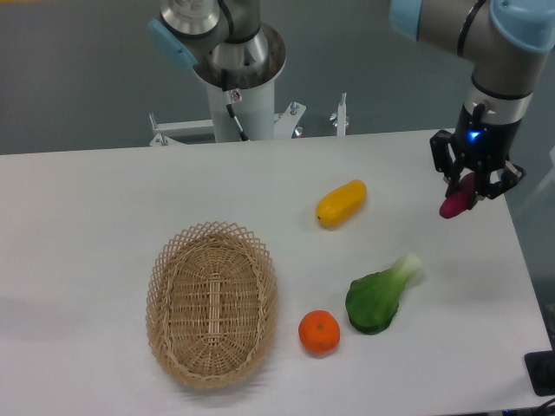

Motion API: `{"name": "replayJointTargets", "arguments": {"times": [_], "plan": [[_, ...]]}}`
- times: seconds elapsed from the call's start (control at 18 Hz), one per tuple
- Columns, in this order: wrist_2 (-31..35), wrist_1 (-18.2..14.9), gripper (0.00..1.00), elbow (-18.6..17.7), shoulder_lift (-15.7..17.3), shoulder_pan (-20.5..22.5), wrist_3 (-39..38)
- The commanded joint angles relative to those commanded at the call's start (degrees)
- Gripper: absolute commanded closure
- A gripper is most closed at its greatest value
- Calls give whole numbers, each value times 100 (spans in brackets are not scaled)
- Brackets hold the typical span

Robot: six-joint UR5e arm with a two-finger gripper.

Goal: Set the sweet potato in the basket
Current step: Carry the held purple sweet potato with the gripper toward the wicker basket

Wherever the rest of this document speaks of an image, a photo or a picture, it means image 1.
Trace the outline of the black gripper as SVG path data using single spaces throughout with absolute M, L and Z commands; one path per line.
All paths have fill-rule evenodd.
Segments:
M 459 190 L 463 168 L 473 171 L 468 210 L 508 192 L 526 176 L 524 168 L 507 160 L 520 121 L 496 125 L 482 117 L 476 125 L 473 122 L 473 115 L 462 107 L 455 132 L 440 130 L 429 141 L 434 168 L 447 184 L 446 198 Z M 491 172 L 498 170 L 499 180 L 492 183 Z

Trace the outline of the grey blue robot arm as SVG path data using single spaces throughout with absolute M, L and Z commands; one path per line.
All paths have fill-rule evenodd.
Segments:
M 510 148 L 554 47 L 552 1 L 393 1 L 403 35 L 473 63 L 471 88 L 453 132 L 430 140 L 447 183 L 443 218 L 511 190 L 526 172 Z

